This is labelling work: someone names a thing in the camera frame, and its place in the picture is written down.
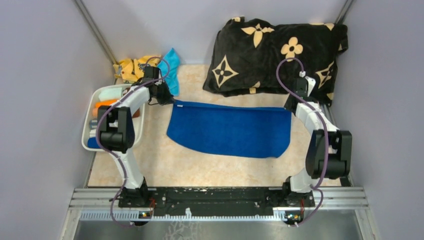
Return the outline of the dark blue towel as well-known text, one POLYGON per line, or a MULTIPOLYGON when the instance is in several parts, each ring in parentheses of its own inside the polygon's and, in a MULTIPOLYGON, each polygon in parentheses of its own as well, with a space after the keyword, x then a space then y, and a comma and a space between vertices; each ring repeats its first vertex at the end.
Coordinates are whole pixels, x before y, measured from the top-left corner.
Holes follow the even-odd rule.
POLYGON ((278 158, 290 145, 292 113, 283 107, 175 102, 167 136, 205 154, 278 158))

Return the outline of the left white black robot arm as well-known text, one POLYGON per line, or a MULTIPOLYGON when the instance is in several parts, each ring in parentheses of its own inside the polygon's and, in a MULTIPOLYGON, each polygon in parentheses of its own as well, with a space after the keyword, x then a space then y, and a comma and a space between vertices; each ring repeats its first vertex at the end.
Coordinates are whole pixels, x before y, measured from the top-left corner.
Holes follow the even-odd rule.
POLYGON ((95 136, 98 146, 114 158, 122 177, 117 194, 120 205, 138 207, 149 203, 150 193, 133 151, 136 141, 133 115, 153 98, 160 105, 175 101, 158 67, 148 65, 143 72, 142 78, 124 89, 121 98, 112 105, 99 107, 95 136))

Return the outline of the brown towel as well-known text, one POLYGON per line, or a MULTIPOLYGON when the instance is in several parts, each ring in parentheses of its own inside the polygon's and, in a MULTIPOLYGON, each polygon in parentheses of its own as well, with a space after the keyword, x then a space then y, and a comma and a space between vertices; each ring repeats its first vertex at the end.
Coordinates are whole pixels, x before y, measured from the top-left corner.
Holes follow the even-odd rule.
POLYGON ((138 108, 133 114, 132 114, 132 118, 138 118, 141 115, 141 111, 140 108, 138 108))

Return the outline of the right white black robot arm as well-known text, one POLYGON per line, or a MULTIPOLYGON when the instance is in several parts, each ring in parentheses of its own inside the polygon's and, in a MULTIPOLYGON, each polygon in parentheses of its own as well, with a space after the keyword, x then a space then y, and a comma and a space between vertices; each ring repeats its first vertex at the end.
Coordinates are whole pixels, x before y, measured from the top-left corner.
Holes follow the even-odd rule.
POLYGON ((295 206, 302 195, 309 194, 324 179, 344 178, 351 170, 353 136, 328 120, 320 104, 310 96, 314 86, 313 78, 298 77, 284 106, 310 134, 304 168, 283 184, 281 199, 287 206, 295 206))

